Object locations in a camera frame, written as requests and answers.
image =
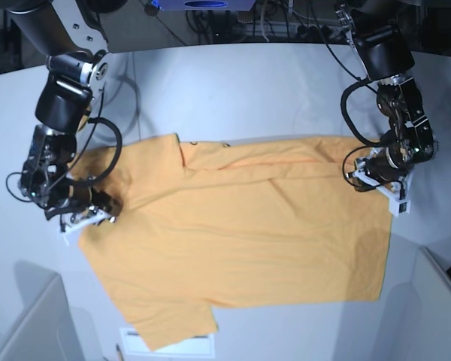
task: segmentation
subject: yellow shirt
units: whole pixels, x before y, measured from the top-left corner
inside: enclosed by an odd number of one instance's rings
[[[389,246],[386,197],[341,174],[351,138],[229,147],[175,135],[125,147],[100,185],[125,207],[80,247],[151,350],[217,331],[210,307],[373,301]],[[107,168],[88,152],[75,176]]]

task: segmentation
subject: white table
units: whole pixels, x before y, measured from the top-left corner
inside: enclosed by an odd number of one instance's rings
[[[363,75],[348,47],[334,50]],[[444,265],[451,265],[451,58],[415,54],[415,59],[413,73],[440,152],[416,168],[412,213],[392,222],[380,300],[216,309],[217,359],[372,359],[388,347],[384,328],[395,331],[400,316],[384,317],[385,310],[404,301],[401,285],[412,277],[418,247],[428,245]],[[117,56],[112,72],[104,116],[118,123],[126,143],[171,132],[183,141],[232,143],[350,135],[339,100],[353,80],[323,45],[235,44],[126,53]],[[5,295],[0,324],[13,320],[23,306],[13,265],[25,259],[62,274],[71,306],[88,313],[104,354],[113,355],[118,327],[125,324],[85,258],[56,237],[56,224],[47,223],[39,209],[14,201],[5,191],[6,174],[20,170],[28,152],[46,77],[44,68],[0,75],[0,294]],[[387,129],[371,92],[359,90],[349,109],[365,135]],[[94,145],[112,144],[108,136],[98,130]]]

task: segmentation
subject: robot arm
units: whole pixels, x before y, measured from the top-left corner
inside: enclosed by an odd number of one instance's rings
[[[359,192],[378,189],[389,197],[394,215],[410,209],[409,188],[413,166],[434,156],[435,142],[422,97],[408,71],[414,59],[398,25],[390,18],[392,2],[368,2],[369,12],[350,9],[346,2],[336,4],[336,14],[357,52],[367,78],[344,91],[341,112],[353,134],[371,148],[369,156],[355,161],[356,170],[344,174]],[[347,113],[347,99],[362,87],[377,82],[377,107],[389,118],[390,130],[379,142],[369,141],[355,128]]]
[[[81,0],[0,0],[0,8],[6,8],[30,41],[47,55],[50,72],[35,110],[41,125],[35,127],[23,164],[22,194],[44,209],[48,220],[72,214],[72,223],[114,221],[122,205],[94,188],[104,176],[88,180],[67,177],[68,164],[77,153],[75,135],[80,123],[103,101],[110,61],[103,30]],[[120,131],[103,118],[89,123],[103,123],[117,137],[110,173],[120,154]]]

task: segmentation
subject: white table surface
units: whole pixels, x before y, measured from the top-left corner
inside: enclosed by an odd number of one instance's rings
[[[363,75],[348,47],[334,50]],[[216,309],[217,359],[374,358],[382,345],[378,329],[388,322],[384,310],[404,296],[401,285],[411,279],[418,246],[428,245],[444,265],[451,265],[451,58],[414,56],[413,73],[440,152],[416,167],[412,213],[392,222],[380,300]],[[119,125],[126,143],[171,132],[183,141],[233,144],[350,135],[339,101],[353,80],[323,45],[235,44],[124,53],[117,55],[111,74],[103,115]],[[80,250],[56,237],[56,223],[47,223],[38,208],[13,200],[4,186],[5,176],[20,170],[28,153],[46,79],[43,67],[0,75],[0,294],[6,295],[6,302],[0,298],[0,325],[22,309],[13,268],[24,259],[61,272],[71,306],[90,315],[102,350],[110,356],[118,327],[125,325],[120,313]],[[365,135],[387,129],[374,94],[366,89],[351,97],[349,110]],[[98,129],[94,145],[112,144],[108,137]]]

